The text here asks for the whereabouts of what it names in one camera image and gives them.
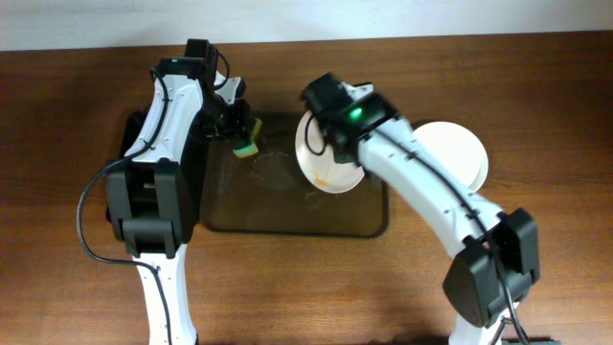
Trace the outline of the green and yellow sponge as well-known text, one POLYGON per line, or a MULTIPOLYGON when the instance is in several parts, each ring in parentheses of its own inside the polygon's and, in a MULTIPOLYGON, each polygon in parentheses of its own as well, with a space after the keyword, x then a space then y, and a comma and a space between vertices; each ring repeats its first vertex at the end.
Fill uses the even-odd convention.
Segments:
POLYGON ((259 152, 256 138, 260 132, 262 121, 259 118, 248 118, 245 129, 238 139, 238 145, 233 149, 237 158, 246 158, 259 152))

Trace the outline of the white plate with faint stain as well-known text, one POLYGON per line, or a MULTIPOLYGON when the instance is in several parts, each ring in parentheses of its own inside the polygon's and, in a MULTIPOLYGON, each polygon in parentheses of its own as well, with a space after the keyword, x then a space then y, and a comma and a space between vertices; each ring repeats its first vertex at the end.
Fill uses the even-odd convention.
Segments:
POLYGON ((330 146, 326 146, 322 155, 313 154, 308 149, 307 144, 313 150, 320 150, 323 145, 323 138, 315 120, 309 123, 308 137, 305 137, 310 116, 311 113, 307 111, 295 132, 294 147, 300 170, 308 182, 323 192, 329 194, 348 192, 361 182, 365 173, 354 163, 336 163, 330 146))

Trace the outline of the white plate with brown smear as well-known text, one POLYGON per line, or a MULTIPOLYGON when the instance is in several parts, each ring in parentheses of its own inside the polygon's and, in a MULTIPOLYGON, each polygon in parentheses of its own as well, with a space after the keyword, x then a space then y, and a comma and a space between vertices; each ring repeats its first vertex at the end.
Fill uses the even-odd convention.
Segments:
POLYGON ((431 122, 414 130, 414 136, 443 166, 472 192, 488 176, 488 154, 469 129, 450 122, 431 122))

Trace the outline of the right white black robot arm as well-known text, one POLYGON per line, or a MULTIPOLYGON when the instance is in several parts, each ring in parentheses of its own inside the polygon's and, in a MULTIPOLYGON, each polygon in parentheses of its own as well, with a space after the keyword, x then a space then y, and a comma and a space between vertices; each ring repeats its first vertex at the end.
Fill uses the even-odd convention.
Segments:
POLYGON ((409 122, 382 96, 355 99, 339 82, 304 95, 334 159, 355 163, 393 188, 429 225, 452 263, 443 280, 458 314, 451 344, 498 344, 540 277, 538 230, 522 208, 506 213, 462 185, 415 138, 409 122))

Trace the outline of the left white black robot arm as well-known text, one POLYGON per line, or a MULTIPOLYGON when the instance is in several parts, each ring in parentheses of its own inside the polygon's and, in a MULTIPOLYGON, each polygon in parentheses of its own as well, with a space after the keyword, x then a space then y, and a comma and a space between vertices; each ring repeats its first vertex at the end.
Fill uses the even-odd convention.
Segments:
POLYGON ((167 57, 151 71, 154 96, 120 160, 103 175, 110 222, 143 286, 151 344, 195 344, 187 245, 198 220, 211 142, 258 152, 261 120, 249 114, 242 78, 219 73, 224 57, 167 57))

